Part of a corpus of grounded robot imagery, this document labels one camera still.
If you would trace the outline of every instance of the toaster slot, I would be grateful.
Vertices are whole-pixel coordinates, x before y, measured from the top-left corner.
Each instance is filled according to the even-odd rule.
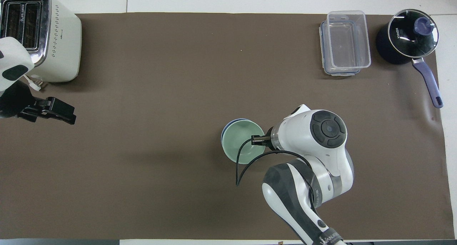
[[[22,32],[20,26],[21,19],[21,4],[8,4],[6,15],[6,37],[13,37],[19,42],[22,42]]]
[[[22,45],[27,50],[35,50],[38,47],[40,4],[37,2],[27,3],[25,11]]]

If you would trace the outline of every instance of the plastic container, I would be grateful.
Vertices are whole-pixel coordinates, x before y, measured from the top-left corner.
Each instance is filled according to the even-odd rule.
[[[322,67],[332,76],[349,76],[371,64],[365,13],[332,11],[319,28]]]

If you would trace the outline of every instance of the blue handle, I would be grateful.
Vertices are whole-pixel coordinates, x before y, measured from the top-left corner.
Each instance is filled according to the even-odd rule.
[[[438,89],[438,86],[436,85],[435,77],[433,76],[433,73],[431,72],[427,63],[425,63],[423,60],[421,60],[420,62],[415,62],[413,60],[413,67],[418,72],[420,72],[422,77],[424,78],[424,81],[426,82],[427,89],[429,91],[430,98],[431,98],[431,101],[433,102],[434,107],[442,108],[444,106],[444,104],[443,104],[443,100],[441,99],[440,90]]]

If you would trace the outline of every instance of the round button pad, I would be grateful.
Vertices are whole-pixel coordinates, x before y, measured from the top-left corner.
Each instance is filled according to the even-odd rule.
[[[347,136],[343,120],[326,110],[317,111],[312,115],[310,129],[315,141],[329,149],[341,146]]]

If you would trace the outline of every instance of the white toaster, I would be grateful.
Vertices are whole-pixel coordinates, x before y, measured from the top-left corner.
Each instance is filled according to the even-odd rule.
[[[0,38],[14,37],[35,68],[26,75],[67,82],[78,75],[81,21],[58,0],[1,0]]]

